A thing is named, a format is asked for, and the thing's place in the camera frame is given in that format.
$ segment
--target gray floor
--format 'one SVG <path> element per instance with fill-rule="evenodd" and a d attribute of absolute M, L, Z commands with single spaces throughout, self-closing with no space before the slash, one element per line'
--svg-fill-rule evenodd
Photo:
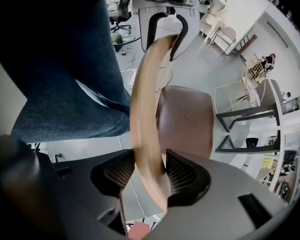
<path fill-rule="evenodd" d="M 138 16 L 134 14 L 132 18 L 127 21 L 127 24 L 132 25 L 131 34 L 138 38 L 140 36 Z M 173 23 L 173 19 L 170 18 L 161 19 L 158 26 L 156 37 L 176 33 L 181 27 L 179 23 Z M 245 68 L 245 64 L 240 58 L 235 58 L 233 56 L 220 57 L 221 53 L 218 49 L 213 46 L 209 48 L 205 47 L 203 41 L 204 38 L 198 36 L 189 49 L 176 59 L 172 67 L 173 76 L 169 84 L 200 90 L 210 94 L 213 98 L 216 87 L 237 81 L 241 78 L 241 73 Z M 124 71 L 126 69 L 138 68 L 144 54 L 140 40 L 127 44 L 122 49 L 127 49 L 127 54 L 125 56 L 117 54 L 120 70 Z M 123 79 L 125 87 L 129 93 L 131 93 L 132 90 L 127 85 L 129 72 L 125 72 Z M 216 108 L 218 112 L 222 112 L 230 107 L 231 104 L 228 95 L 232 100 L 242 96 L 243 87 L 240 84 L 234 84 L 220 89 L 216 95 Z M 240 106 L 236 107 L 236 109 L 240 107 L 247 108 L 248 104 L 243 102 Z M 248 133 L 248 124 L 236 125 L 231 131 L 231 137 L 234 140 L 235 145 L 240 147 Z M 225 135 L 225 130 L 222 128 L 221 124 L 215 120 L 213 150 L 220 144 Z M 119 138 L 123 149 L 130 149 L 132 147 L 131 136 L 129 133 L 124 134 Z M 111 153 L 121 149 L 119 138 L 107 137 L 49 142 L 47 143 L 47 149 L 52 159 L 54 159 L 54 154 L 62 153 L 63 158 L 60 158 L 60 161 L 77 160 Z M 211 159 L 230 163 L 234 156 L 234 154 L 212 152 Z M 129 183 L 122 194 L 126 220 L 135 220 L 149 217 L 153 214 L 159 214 L 161 210 L 147 194 L 136 171 L 131 177 L 131 182 L 134 188 L 132 184 Z"/>

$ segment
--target jeans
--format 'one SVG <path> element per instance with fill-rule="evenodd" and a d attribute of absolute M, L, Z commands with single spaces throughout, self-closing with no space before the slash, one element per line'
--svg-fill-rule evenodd
<path fill-rule="evenodd" d="M 128 132 L 130 96 L 112 45 L 106 1 L 66 20 L 31 19 L 10 22 L 10 31 L 0 29 L 0 61 L 27 98 L 11 135 L 34 143 Z"/>

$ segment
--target brown seat cushion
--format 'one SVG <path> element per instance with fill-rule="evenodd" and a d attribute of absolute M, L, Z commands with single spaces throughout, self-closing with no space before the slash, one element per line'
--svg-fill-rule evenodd
<path fill-rule="evenodd" d="M 214 110 L 209 94 L 168 85 L 162 90 L 156 117 L 161 153 L 172 149 L 210 157 Z"/>

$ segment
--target pink object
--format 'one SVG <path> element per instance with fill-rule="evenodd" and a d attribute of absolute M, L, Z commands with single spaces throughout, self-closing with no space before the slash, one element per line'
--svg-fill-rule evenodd
<path fill-rule="evenodd" d="M 150 225 L 135 221 L 134 225 L 128 232 L 129 239 L 141 240 L 150 232 Z"/>

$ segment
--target black office chair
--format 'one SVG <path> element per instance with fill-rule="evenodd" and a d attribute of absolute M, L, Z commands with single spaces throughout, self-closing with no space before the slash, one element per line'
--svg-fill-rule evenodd
<path fill-rule="evenodd" d="M 110 29 L 112 33 L 115 33 L 118 30 L 127 30 L 129 31 L 129 34 L 131 34 L 131 25 L 119 25 L 121 22 L 126 22 L 131 18 L 131 12 L 128 11 L 129 3 L 130 0 L 120 0 L 117 13 L 109 17 L 111 24 L 116 22 L 115 26 Z"/>

